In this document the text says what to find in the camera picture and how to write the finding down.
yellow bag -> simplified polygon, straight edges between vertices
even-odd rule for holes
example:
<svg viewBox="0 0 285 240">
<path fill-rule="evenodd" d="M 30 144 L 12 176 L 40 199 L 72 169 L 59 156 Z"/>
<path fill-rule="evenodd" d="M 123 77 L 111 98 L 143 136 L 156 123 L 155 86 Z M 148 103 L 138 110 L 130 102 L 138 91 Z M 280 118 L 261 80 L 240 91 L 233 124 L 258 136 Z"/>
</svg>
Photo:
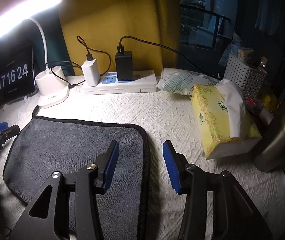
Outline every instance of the yellow bag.
<svg viewBox="0 0 285 240">
<path fill-rule="evenodd" d="M 230 138 L 228 109 L 224 102 L 217 88 L 195 85 L 191 104 L 207 160 L 249 152 L 261 139 L 249 113 L 244 118 L 245 140 Z"/>
</svg>

gray microfiber towel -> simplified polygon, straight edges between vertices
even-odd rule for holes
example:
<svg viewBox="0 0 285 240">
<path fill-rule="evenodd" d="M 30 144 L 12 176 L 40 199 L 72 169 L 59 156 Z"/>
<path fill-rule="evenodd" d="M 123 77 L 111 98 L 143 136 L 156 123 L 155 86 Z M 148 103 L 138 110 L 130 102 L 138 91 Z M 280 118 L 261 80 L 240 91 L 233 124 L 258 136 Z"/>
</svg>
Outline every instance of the gray microfiber towel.
<svg viewBox="0 0 285 240">
<path fill-rule="evenodd" d="M 11 146 L 3 172 L 7 186 L 29 203 L 53 171 L 78 171 L 116 140 L 120 153 L 111 188 L 96 195 L 102 231 L 105 239 L 143 240 L 150 169 L 145 130 L 132 124 L 52 119 L 35 111 Z M 74 192 L 69 221 L 75 231 Z"/>
</svg>

digital clock display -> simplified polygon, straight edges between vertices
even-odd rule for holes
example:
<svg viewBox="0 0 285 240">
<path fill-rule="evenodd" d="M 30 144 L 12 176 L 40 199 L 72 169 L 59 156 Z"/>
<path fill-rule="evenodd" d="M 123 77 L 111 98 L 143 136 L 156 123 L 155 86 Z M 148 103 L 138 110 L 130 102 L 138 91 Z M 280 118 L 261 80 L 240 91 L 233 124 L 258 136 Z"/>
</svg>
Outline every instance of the digital clock display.
<svg viewBox="0 0 285 240">
<path fill-rule="evenodd" d="M 33 47 L 27 45 L 0 61 L 0 106 L 36 91 Z"/>
<path fill-rule="evenodd" d="M 10 85 L 10 83 L 14 83 L 16 80 L 18 81 L 24 78 L 24 76 L 28 76 L 27 63 L 24 64 L 24 67 L 19 66 L 17 70 L 11 69 L 8 71 L 7 75 L 2 75 L 0 77 L 0 89 L 4 88 L 5 85 Z"/>
</svg>

white lamp base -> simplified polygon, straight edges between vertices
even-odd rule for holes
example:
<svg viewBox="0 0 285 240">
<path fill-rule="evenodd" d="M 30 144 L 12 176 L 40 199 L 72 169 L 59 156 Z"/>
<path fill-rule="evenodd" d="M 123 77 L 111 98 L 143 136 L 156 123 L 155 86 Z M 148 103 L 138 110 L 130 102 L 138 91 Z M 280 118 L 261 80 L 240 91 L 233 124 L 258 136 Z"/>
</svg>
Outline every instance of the white lamp base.
<svg viewBox="0 0 285 240">
<path fill-rule="evenodd" d="M 58 105 L 61 102 L 65 101 L 69 95 L 68 87 L 65 87 L 63 90 L 60 90 L 54 94 L 48 96 L 40 96 L 38 100 L 38 106 L 41 109 L 48 108 L 54 105 Z"/>
</svg>

yellow curtain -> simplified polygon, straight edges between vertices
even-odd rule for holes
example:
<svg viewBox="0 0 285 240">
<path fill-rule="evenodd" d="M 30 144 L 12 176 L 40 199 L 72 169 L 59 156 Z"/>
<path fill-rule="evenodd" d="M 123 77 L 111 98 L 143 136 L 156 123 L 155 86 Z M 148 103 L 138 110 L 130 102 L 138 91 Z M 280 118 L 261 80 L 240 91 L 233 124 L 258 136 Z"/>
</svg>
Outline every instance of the yellow curtain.
<svg viewBox="0 0 285 240">
<path fill-rule="evenodd" d="M 81 36 L 93 49 L 108 52 L 112 57 L 110 71 L 115 68 L 115 54 L 122 36 L 130 35 L 178 49 L 180 37 L 179 0 L 64 0 L 59 6 L 61 26 L 72 61 L 82 64 L 86 49 L 77 41 Z M 176 55 L 163 49 L 124 39 L 125 50 L 133 51 L 134 70 L 175 67 Z M 108 56 L 93 52 L 100 72 L 109 64 Z"/>
</svg>

